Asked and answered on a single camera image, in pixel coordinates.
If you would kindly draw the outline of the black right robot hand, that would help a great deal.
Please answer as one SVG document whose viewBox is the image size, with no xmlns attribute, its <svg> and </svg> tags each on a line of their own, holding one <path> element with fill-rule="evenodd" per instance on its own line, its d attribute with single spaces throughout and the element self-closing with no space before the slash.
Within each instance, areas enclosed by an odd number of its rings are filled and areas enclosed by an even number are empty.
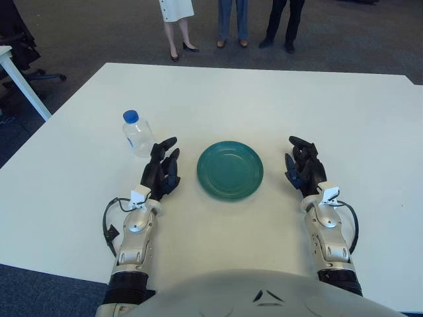
<svg viewBox="0 0 423 317">
<path fill-rule="evenodd" d="M 322 162 L 317 158 L 315 144 L 295 136 L 290 136 L 289 142 L 293 145 L 293 157 L 285 154 L 286 178 L 303 198 L 317 195 L 318 185 L 326 182 L 327 176 Z"/>
</svg>

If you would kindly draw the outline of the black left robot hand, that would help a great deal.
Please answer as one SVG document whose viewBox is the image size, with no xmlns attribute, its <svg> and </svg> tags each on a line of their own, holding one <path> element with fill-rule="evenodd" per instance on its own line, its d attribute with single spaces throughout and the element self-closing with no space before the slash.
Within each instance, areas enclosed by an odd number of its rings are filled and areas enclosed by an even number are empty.
<svg viewBox="0 0 423 317">
<path fill-rule="evenodd" d="M 180 149 L 176 148 L 168 157 L 166 152 L 177 142 L 176 137 L 155 143 L 151 150 L 151 159 L 146 165 L 140 184 L 149 188 L 150 199 L 161 201 L 164 195 L 170 194 L 180 182 L 177 159 Z"/>
</svg>

